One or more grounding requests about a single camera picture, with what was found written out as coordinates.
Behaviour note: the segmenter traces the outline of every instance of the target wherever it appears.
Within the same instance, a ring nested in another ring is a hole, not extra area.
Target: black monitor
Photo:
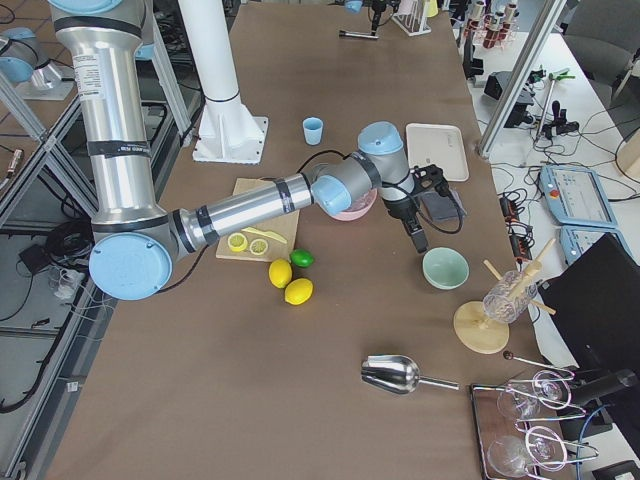
[[[581,369],[640,377],[640,267],[615,237],[604,235],[540,294],[557,310],[553,322]],[[640,456],[640,386],[602,401]]]

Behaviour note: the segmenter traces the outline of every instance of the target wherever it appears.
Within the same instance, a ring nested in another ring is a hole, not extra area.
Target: mint green bowl
[[[452,290],[469,278],[469,264],[455,250],[438,247],[429,250],[422,258],[422,273],[434,287]]]

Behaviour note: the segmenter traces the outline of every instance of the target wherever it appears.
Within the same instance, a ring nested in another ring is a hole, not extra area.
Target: wooden cutting board
[[[266,182],[264,180],[257,180],[253,178],[238,178],[233,189],[233,194],[236,195],[239,193],[243,193],[256,187],[261,187],[268,183],[269,182]],[[218,243],[216,257],[231,260],[249,260],[254,262],[272,262],[277,258],[289,258],[289,254],[291,253],[291,250],[293,250],[293,246],[296,241],[299,214],[300,212],[295,211],[287,215],[282,215],[280,217],[272,218],[271,220],[266,220],[264,222],[256,223],[255,225],[253,225],[253,227],[257,228],[258,230],[273,231],[279,233],[287,240],[286,244],[259,234],[240,232],[247,237],[248,243],[251,243],[251,241],[255,240],[256,238],[265,240],[269,245],[266,253],[264,255],[254,255],[249,251],[248,248],[242,252],[232,252],[229,249],[229,245],[227,243],[228,236],[224,236],[220,238],[220,242]]]

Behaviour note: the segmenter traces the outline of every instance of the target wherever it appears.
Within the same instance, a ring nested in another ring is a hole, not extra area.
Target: chair
[[[640,48],[640,0],[581,0],[564,39],[608,108],[614,83],[633,66]]]

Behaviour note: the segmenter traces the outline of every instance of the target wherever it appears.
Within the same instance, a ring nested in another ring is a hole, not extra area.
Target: blue joint cap
[[[358,135],[358,148],[369,155],[388,155],[403,147],[398,129],[390,122],[372,123]]]
[[[2,32],[2,35],[12,40],[24,40],[26,38],[36,38],[36,34],[33,33],[27,27],[10,28]]]
[[[359,13],[362,9],[362,0],[347,0],[344,9],[349,13]]]
[[[314,201],[329,215],[337,215],[351,206],[351,194],[340,180],[323,175],[311,185]]]
[[[171,256],[147,235],[126,232],[103,238],[91,252],[89,272],[96,285],[120,300],[156,293],[171,276]]]
[[[150,43],[149,45],[142,45],[138,50],[136,50],[136,60],[151,60],[153,58],[153,51],[153,43]]]
[[[49,3],[73,15],[95,15],[113,10],[122,0],[49,0]]]
[[[13,83],[26,82],[33,75],[33,67],[16,57],[0,58],[0,70]]]

